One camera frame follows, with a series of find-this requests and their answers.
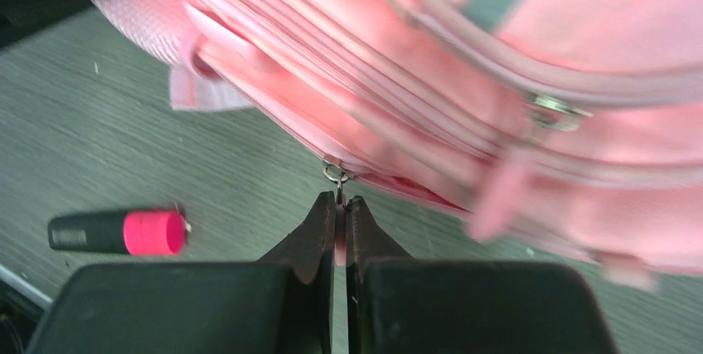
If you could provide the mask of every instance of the pink fabric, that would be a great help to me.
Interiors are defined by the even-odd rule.
[[[177,110],[220,111],[252,105],[217,75],[196,73],[183,56],[197,40],[185,4],[197,0],[92,0],[127,38],[159,60],[173,65],[171,106]]]
[[[193,97],[203,92],[197,81],[219,76],[319,157],[467,216],[477,238],[505,230],[580,259],[703,272],[700,103],[593,107],[579,130],[526,150],[513,147],[526,126],[522,96],[500,72],[474,69],[417,29],[423,0],[180,1],[188,29],[172,70],[174,105],[208,109]],[[505,72],[530,58],[587,78],[658,81],[703,61],[693,29],[702,17],[687,0],[521,0],[476,43],[508,54]]]

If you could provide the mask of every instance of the pink bag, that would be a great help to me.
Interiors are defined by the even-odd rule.
[[[647,269],[703,272],[701,1],[95,3],[173,65],[175,108],[241,93],[474,239],[508,233],[646,288]]]

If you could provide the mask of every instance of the zipper track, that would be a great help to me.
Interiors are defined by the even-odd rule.
[[[342,59],[342,57],[332,52],[332,48],[340,47],[333,39],[327,37],[327,41],[331,43],[331,46],[323,45],[320,40],[320,36],[324,36],[323,33],[321,34],[320,32],[315,32],[317,33],[317,35],[315,35],[313,33],[306,32],[304,31],[304,29],[298,26],[296,21],[293,21],[291,18],[282,15],[282,13],[277,10],[277,8],[279,7],[284,7],[284,9],[287,9],[291,15],[298,16],[298,20],[304,19],[302,18],[302,16],[299,16],[296,12],[291,11],[288,5],[285,5],[280,0],[277,1],[277,3],[280,4],[276,4],[275,7],[268,4],[265,0],[234,1],[238,2],[241,5],[241,12],[247,14],[247,16],[252,19],[252,21],[255,21],[255,24],[260,25],[260,27],[253,27],[254,29],[266,29],[269,32],[269,34],[266,35],[267,37],[274,36],[277,41],[281,42],[278,44],[279,48],[286,49],[289,54],[295,55],[294,58],[300,59],[300,57],[302,57],[306,61],[305,66],[307,68],[316,71],[319,75],[324,76],[326,79],[332,82],[338,83],[342,88],[349,90],[356,95],[360,95],[363,98],[374,102],[375,104],[378,104],[386,112],[394,114],[396,115],[396,117],[400,117],[401,115],[404,116],[400,119],[407,121],[409,115],[390,107],[389,103],[385,101],[385,98],[381,99],[381,102],[384,104],[379,104],[380,100],[376,93],[374,93],[372,90],[369,90],[368,87],[366,85],[363,85],[361,82],[354,81],[353,76],[359,75],[359,72],[361,71],[359,68],[349,65],[346,60]],[[363,60],[358,59],[357,63],[365,62]],[[332,67],[332,65],[340,65],[341,68],[335,68]],[[370,65],[366,65],[366,68],[373,69]],[[397,86],[395,82],[392,82],[392,80],[386,78],[386,83],[388,84],[389,82]],[[384,88],[384,85],[382,83],[378,83],[376,81],[374,81],[374,83],[376,83],[379,88]],[[386,96],[391,97],[391,101],[394,101],[397,104],[404,104],[402,99],[399,99],[396,95],[392,94],[392,90],[383,91]],[[479,119],[473,119],[475,120],[475,123],[481,128],[489,129],[496,132],[496,129],[492,126],[485,124]],[[439,127],[437,124],[432,123],[428,119],[423,121],[423,123],[425,122],[427,122],[428,124],[432,124],[442,130],[439,134],[439,139],[445,141],[446,143],[449,143],[450,145],[456,146],[456,135],[452,135],[451,133],[444,131],[443,129],[445,128]],[[411,124],[411,126],[418,128],[417,124]],[[424,126],[420,126],[418,130],[425,131],[431,136],[438,136],[438,132],[436,129],[428,131]],[[474,138],[473,140],[471,140],[471,143],[466,143],[465,145],[456,147],[460,147],[460,149],[462,149],[463,151],[468,152],[469,154],[477,158],[487,160],[497,159],[496,153],[498,152],[499,147],[496,145],[495,142],[492,142],[485,138],[481,138],[475,133],[471,134],[471,136],[472,138]],[[499,138],[512,139],[514,137],[510,137],[504,133],[498,133],[496,139]],[[692,185],[703,182],[703,166],[701,165],[683,167],[651,167],[627,165],[609,166],[604,162],[583,161],[578,158],[569,157],[544,148],[539,148],[538,153],[542,155],[542,162],[537,165],[537,170],[541,174],[558,178],[561,180],[578,182],[581,184],[596,187],[663,188],[671,186],[681,186],[682,184]],[[551,158],[552,162],[544,162],[545,156],[547,158]],[[563,164],[567,162],[573,163],[573,166],[571,167],[572,170],[589,170],[593,168],[593,165],[598,165],[598,167],[601,169],[612,169],[610,171],[606,170],[605,172],[603,172],[603,174],[612,175],[614,176],[614,178],[595,178],[593,176],[570,172],[569,170],[565,170],[564,168],[554,167],[549,164]]]
[[[644,108],[703,100],[701,69],[650,75],[571,70],[523,55],[461,16],[447,0],[401,0],[397,6],[393,8],[408,23],[423,27],[473,67],[517,92],[549,95],[586,109]]]

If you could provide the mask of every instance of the zipper pull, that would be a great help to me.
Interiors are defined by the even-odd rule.
[[[332,155],[325,155],[322,159],[325,167],[322,174],[337,184],[337,208],[334,217],[334,264],[343,267],[347,263],[347,196],[344,195],[344,183],[349,181],[351,175],[341,166],[340,160]],[[330,173],[330,168],[337,169],[337,176]]]
[[[475,240],[490,240],[507,229],[515,207],[529,187],[536,162],[535,150],[541,147],[548,133],[551,130],[574,131],[583,117],[590,116],[582,109],[573,109],[545,95],[534,95],[528,101],[530,123],[527,129],[499,156],[498,165],[479,187],[473,214],[464,224],[467,234]]]

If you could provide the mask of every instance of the gray floor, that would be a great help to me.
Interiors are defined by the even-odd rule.
[[[125,260],[51,251],[52,216],[178,201],[194,225],[179,260],[255,259],[331,188],[320,161],[257,111],[172,112],[167,68],[97,12],[0,54],[0,264],[50,297],[83,264]],[[354,183],[348,191],[364,195],[416,256],[568,262],[512,240],[476,245],[450,217]],[[623,353],[703,352],[703,279],[663,277],[651,295],[576,266]],[[337,283],[339,353],[346,352],[341,289]]]

